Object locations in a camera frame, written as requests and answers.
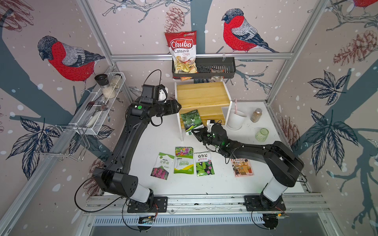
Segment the pink shop picture packet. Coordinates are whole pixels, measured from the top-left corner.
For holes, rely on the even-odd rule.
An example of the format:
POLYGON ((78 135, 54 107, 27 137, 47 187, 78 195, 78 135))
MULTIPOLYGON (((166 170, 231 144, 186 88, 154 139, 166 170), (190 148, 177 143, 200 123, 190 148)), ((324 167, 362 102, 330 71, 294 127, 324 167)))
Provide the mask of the pink shop picture packet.
POLYGON ((239 177, 248 177, 253 176, 254 172, 251 166, 251 163, 248 159, 231 159, 232 169, 234 176, 239 177))

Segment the dark green seed bag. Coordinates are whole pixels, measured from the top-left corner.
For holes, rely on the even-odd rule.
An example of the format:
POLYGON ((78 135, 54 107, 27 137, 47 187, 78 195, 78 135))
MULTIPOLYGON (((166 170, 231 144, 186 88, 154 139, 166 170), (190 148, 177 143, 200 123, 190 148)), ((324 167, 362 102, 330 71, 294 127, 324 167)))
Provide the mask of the dark green seed bag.
POLYGON ((181 119, 183 121, 186 133, 190 133, 192 130, 204 128, 204 124, 198 110, 192 110, 181 114, 181 119))

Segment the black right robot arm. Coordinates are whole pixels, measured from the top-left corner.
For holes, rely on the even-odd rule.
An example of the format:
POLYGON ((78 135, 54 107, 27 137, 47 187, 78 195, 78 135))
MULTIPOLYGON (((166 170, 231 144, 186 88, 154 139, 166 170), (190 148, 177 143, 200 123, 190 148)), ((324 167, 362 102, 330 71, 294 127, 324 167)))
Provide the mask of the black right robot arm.
POLYGON ((214 124, 209 132, 207 128, 193 131, 193 135, 204 146, 214 146, 217 153, 229 159, 247 159, 267 164, 273 177, 259 196, 255 196, 256 205, 246 206, 257 210, 282 209, 282 194, 289 187, 294 187, 302 175, 304 163, 290 148, 280 141, 268 145, 244 144, 228 138, 221 124, 214 124))

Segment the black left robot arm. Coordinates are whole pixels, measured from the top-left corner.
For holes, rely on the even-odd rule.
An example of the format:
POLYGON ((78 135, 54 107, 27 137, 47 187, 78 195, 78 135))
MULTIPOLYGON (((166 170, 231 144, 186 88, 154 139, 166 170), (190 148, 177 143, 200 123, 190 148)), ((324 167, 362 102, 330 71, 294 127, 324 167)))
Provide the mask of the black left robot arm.
POLYGON ((139 184, 129 174, 139 140, 153 117, 162 118, 179 113, 181 105, 169 99, 164 85, 143 85, 142 95, 128 107, 125 126, 111 157, 102 168, 95 168, 93 179, 104 192, 129 198, 150 208, 153 191, 139 184))

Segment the green white purple seed bag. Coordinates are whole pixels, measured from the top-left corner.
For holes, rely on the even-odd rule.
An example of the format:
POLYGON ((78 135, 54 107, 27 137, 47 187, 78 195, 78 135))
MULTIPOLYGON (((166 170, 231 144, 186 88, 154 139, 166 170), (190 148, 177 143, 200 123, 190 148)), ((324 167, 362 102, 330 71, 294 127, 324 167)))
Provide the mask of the green white purple seed bag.
POLYGON ((170 169, 173 166, 174 159, 174 155, 160 152, 157 156, 156 162, 154 164, 150 176, 162 180, 167 180, 170 173, 170 169))

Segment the green flower seed bag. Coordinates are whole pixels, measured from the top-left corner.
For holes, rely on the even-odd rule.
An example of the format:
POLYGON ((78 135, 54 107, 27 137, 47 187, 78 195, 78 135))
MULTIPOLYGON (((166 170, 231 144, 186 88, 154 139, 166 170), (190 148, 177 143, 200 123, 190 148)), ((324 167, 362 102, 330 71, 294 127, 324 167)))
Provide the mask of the green flower seed bag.
POLYGON ((194 168, 194 149, 192 147, 176 147, 174 174, 193 175, 194 168))

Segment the mimosa seed bag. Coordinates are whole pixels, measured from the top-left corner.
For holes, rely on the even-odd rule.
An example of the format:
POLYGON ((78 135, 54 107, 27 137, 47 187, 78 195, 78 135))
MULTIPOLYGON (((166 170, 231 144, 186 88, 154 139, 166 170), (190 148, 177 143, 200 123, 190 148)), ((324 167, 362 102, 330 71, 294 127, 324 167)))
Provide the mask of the mimosa seed bag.
POLYGON ((194 160, 196 167, 196 175, 198 177, 215 174, 213 163, 211 160, 211 153, 209 151, 194 153, 194 160))

